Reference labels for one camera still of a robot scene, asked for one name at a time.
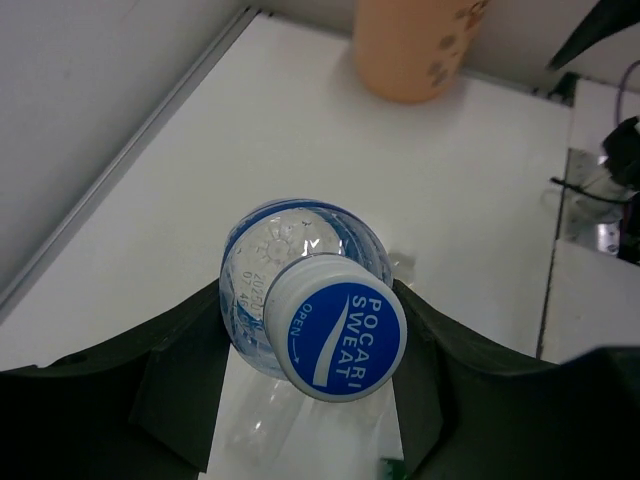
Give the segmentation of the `blue label bottle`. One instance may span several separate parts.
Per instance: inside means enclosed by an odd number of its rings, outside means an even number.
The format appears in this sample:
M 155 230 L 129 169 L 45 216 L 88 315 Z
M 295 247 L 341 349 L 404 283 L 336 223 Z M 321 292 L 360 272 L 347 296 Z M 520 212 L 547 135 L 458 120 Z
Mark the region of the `blue label bottle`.
M 314 415 L 375 430 L 407 343 L 392 284 L 380 240 L 341 207 L 279 199 L 236 224 L 221 262 L 220 306 L 255 374 L 225 439 L 231 454 L 265 471 L 306 400 Z

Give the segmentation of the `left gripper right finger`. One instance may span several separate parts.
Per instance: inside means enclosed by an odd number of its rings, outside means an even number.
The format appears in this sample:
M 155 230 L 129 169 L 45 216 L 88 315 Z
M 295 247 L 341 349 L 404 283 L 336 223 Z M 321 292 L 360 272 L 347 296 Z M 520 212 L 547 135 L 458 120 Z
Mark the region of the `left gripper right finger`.
M 393 376 L 412 479 L 635 479 L 639 352 L 555 365 L 438 312 L 401 282 L 408 325 Z

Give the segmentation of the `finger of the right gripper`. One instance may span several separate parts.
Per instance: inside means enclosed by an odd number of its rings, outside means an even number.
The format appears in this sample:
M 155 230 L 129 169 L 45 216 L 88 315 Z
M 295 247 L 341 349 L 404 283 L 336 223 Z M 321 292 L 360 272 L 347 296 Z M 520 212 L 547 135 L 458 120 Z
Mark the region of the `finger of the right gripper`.
M 639 23 L 639 0 L 599 0 L 547 64 L 559 70 L 600 41 Z

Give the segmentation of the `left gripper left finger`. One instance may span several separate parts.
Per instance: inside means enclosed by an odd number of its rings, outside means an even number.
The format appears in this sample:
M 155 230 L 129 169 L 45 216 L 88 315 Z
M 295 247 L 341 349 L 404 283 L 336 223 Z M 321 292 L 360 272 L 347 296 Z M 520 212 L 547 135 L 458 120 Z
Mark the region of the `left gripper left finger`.
M 46 367 L 1 375 L 5 479 L 195 479 L 230 340 L 216 285 Z

